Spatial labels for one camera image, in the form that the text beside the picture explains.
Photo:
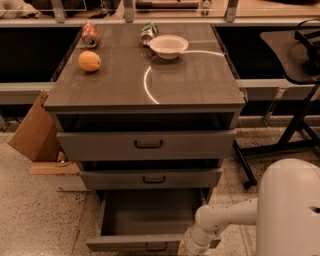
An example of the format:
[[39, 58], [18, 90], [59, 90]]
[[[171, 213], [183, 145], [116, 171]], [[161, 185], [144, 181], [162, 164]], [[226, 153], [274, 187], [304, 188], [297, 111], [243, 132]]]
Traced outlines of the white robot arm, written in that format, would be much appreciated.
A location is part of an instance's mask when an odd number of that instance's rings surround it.
[[231, 224], [256, 226], [256, 256], [320, 256], [320, 168], [279, 160], [264, 172], [256, 198], [201, 206], [178, 254], [203, 255]]

